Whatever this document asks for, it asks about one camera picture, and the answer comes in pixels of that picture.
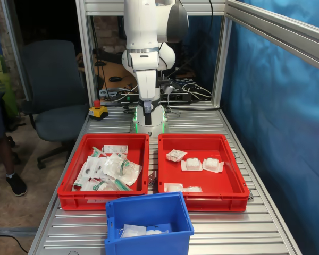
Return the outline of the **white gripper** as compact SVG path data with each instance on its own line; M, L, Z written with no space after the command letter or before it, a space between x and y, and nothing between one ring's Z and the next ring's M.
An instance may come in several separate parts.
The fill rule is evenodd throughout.
M136 70L139 97L143 100L145 125L152 124L152 101L155 98L157 70Z

